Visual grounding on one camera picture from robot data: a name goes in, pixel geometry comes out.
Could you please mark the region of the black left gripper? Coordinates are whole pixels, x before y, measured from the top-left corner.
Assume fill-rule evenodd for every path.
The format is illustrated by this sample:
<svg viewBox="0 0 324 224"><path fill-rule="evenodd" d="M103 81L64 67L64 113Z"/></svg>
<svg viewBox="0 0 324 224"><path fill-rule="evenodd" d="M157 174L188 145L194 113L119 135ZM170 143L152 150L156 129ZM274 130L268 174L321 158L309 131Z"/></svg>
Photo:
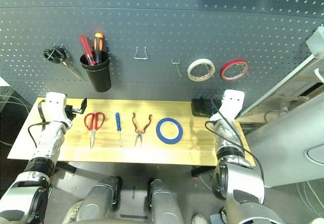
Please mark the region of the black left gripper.
<svg viewBox="0 0 324 224"><path fill-rule="evenodd" d="M80 108L73 109L72 105L67 105L64 110L67 118L70 121L72 121L76 117L76 114L83 114L86 108L87 108L87 98L84 98Z"/></svg>

